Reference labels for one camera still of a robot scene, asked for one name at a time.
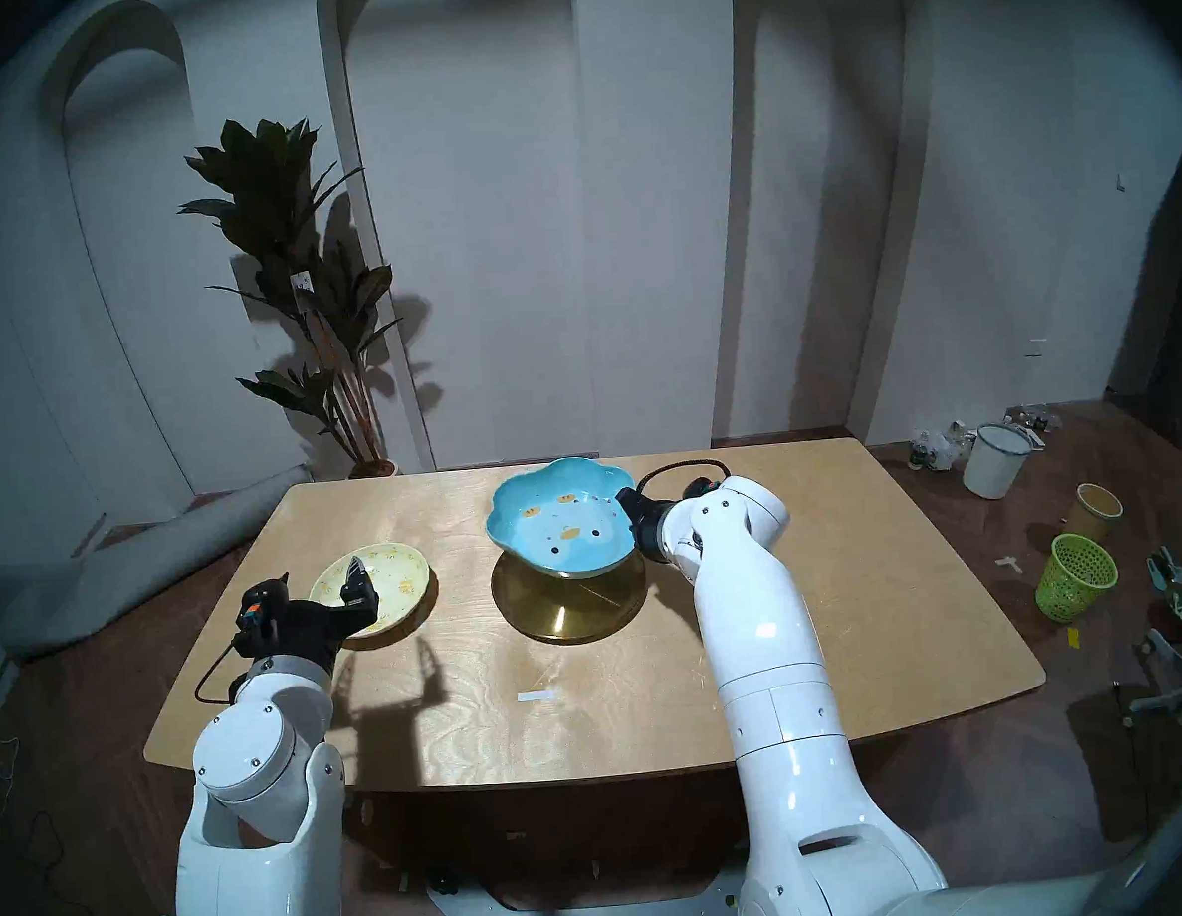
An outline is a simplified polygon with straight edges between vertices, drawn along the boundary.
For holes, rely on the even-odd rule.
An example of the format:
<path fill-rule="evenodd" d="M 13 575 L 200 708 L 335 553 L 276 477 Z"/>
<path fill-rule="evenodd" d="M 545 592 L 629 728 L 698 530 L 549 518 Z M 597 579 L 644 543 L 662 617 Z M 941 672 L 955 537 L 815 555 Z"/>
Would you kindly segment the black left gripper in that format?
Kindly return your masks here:
<path fill-rule="evenodd" d="M 339 606 L 290 598 L 287 576 L 256 583 L 242 596 L 230 648 L 245 660 L 282 656 L 332 669 L 343 642 L 377 619 L 379 596 L 361 556 L 348 560 Z"/>

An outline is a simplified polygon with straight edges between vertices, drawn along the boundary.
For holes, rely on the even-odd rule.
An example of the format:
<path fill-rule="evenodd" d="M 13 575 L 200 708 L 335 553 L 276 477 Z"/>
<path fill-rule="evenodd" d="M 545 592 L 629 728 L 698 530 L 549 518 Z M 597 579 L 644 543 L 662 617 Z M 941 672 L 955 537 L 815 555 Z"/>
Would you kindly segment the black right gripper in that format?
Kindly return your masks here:
<path fill-rule="evenodd" d="M 670 553 L 663 535 L 665 517 L 680 504 L 694 500 L 712 491 L 714 491 L 714 481 L 709 478 L 702 478 L 687 483 L 678 501 L 647 496 L 634 487 L 621 487 L 615 499 L 630 522 L 634 545 L 639 554 L 654 561 L 671 561 L 673 553 Z"/>

